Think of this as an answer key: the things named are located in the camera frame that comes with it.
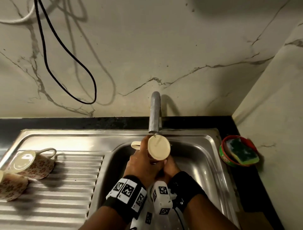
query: green sponge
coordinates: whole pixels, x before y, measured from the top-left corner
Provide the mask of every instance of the green sponge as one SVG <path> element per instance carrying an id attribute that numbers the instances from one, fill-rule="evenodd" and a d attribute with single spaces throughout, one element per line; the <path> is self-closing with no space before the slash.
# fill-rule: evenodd
<path id="1" fill-rule="evenodd" d="M 241 142 L 240 138 L 226 141 L 227 148 L 240 164 L 255 164 L 259 157 L 254 150 Z"/>

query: wire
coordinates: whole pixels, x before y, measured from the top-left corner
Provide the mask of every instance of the wire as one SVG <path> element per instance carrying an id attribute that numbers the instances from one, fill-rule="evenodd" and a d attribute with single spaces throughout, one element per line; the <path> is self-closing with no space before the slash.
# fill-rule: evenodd
<path id="1" fill-rule="evenodd" d="M 179 216 L 179 213 L 177 212 L 177 210 L 176 210 L 175 208 L 174 208 L 173 210 L 176 212 L 176 214 L 177 214 L 177 216 L 178 216 L 178 218 L 179 218 L 179 221 L 180 221 L 180 223 L 181 223 L 182 229 L 185 230 L 185 228 L 184 228 L 184 226 L 183 226 L 183 223 L 182 223 L 182 221 L 181 221 L 181 218 L 180 218 L 180 216 Z"/>
<path id="2" fill-rule="evenodd" d="M 32 8 L 31 8 L 31 11 L 25 17 L 20 18 L 20 19 L 13 19 L 13 20 L 1 20 L 0 19 L 0 23 L 4 23 L 4 24 L 18 24 L 18 23 L 26 22 L 34 14 L 34 11 L 35 11 L 35 4 L 33 4 Z"/>
<path id="3" fill-rule="evenodd" d="M 51 31 L 53 32 L 54 36 L 56 37 L 57 41 L 60 43 L 60 45 L 64 48 L 64 50 L 79 64 L 81 65 L 86 72 L 89 74 L 89 76 L 91 77 L 93 84 L 94 84 L 94 90 L 95 90 L 95 97 L 94 100 L 92 102 L 85 102 L 85 101 L 81 101 L 78 98 L 74 97 L 70 92 L 68 92 L 68 90 L 66 88 L 63 87 L 63 85 L 56 79 L 56 77 L 53 75 L 53 73 L 51 72 L 49 66 L 48 66 L 48 62 L 47 62 L 47 53 L 46 53 L 46 44 L 45 44 L 45 39 L 44 39 L 44 34 L 43 34 L 43 29 L 42 29 L 42 24 L 41 24 L 41 20 L 40 20 L 40 16 L 39 16 L 39 10 L 38 10 L 38 1 L 39 4 L 41 6 L 41 9 L 45 15 L 46 21 L 49 25 L 49 27 L 51 28 Z M 73 99 L 75 99 L 78 102 L 81 102 L 83 104 L 86 105 L 91 105 L 93 103 L 96 102 L 97 99 L 97 85 L 96 85 L 96 81 L 93 77 L 93 75 L 91 74 L 91 72 L 86 68 L 85 65 L 83 65 L 67 48 L 66 46 L 63 44 L 63 42 L 61 41 L 61 39 L 59 38 L 58 34 L 56 33 L 51 21 L 49 20 L 49 17 L 47 15 L 47 12 L 42 4 L 41 0 L 34 0 L 34 8 L 36 9 L 36 16 L 37 16 L 37 21 L 38 21 L 38 26 L 39 26 L 39 31 L 40 31 L 40 35 L 41 35 L 41 40 L 42 40 L 42 47 L 43 47 L 43 56 L 44 56 L 44 63 L 46 66 L 47 71 L 49 72 L 49 74 L 52 76 L 52 78 L 55 80 L 55 82 L 69 95 L 71 96 Z"/>

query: granite countertop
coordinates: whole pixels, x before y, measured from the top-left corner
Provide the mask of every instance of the granite countertop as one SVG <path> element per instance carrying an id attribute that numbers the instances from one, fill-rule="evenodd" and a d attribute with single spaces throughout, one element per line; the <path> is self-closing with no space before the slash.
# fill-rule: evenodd
<path id="1" fill-rule="evenodd" d="M 148 129 L 149 117 L 14 118 L 0 119 L 0 157 L 23 129 Z M 221 139 L 239 135 L 231 116 L 164 117 L 164 129 L 217 128 Z M 245 212 L 263 212 L 274 229 L 284 229 L 261 182 L 256 167 L 229 167 Z"/>

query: marble wall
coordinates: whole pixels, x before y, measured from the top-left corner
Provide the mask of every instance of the marble wall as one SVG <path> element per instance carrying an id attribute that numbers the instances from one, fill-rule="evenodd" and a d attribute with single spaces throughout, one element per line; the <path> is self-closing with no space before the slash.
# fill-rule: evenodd
<path id="1" fill-rule="evenodd" d="M 0 24 L 0 117 L 231 115 L 302 16 L 301 0 L 43 0 L 62 41 L 94 75 L 82 105 L 46 71 L 35 18 Z M 2 0 L 1 19 L 32 1 Z M 42 25 L 52 72 L 77 98 L 93 84 Z"/>
<path id="2" fill-rule="evenodd" d="M 303 21 L 233 118 L 260 154 L 260 178 L 285 229 L 303 226 Z"/>

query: faucet spout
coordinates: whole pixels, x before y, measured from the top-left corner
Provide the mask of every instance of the faucet spout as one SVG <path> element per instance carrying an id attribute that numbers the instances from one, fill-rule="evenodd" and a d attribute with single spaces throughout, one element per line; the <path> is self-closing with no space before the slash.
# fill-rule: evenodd
<path id="1" fill-rule="evenodd" d="M 149 117 L 148 133 L 157 134 L 161 128 L 161 98 L 160 93 L 155 91 L 151 95 L 151 114 Z"/>

